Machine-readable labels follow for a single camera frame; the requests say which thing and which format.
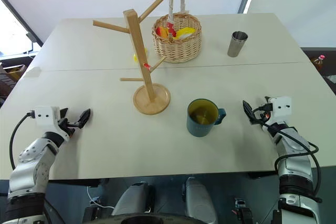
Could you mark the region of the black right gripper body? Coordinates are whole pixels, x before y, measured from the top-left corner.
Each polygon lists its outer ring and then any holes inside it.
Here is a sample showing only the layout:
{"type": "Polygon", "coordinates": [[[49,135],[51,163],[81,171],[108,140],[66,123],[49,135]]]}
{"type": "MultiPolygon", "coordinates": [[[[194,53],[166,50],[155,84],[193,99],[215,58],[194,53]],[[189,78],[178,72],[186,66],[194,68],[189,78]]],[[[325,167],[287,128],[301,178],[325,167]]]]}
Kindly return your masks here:
{"type": "Polygon", "coordinates": [[[259,125],[264,132],[268,131],[268,127],[266,123],[270,120],[271,111],[269,110],[261,110],[261,109],[253,109],[253,119],[250,120],[251,125],[259,125]]]}

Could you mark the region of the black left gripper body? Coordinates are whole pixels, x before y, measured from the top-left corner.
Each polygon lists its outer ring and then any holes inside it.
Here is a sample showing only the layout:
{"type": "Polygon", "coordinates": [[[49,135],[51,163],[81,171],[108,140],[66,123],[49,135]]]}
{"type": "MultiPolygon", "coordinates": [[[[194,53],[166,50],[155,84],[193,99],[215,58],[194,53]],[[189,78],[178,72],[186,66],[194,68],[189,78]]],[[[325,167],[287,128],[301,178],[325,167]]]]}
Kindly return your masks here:
{"type": "Polygon", "coordinates": [[[58,126],[71,138],[75,132],[75,128],[80,127],[80,122],[71,123],[67,118],[61,118],[58,120],[58,126]]]}

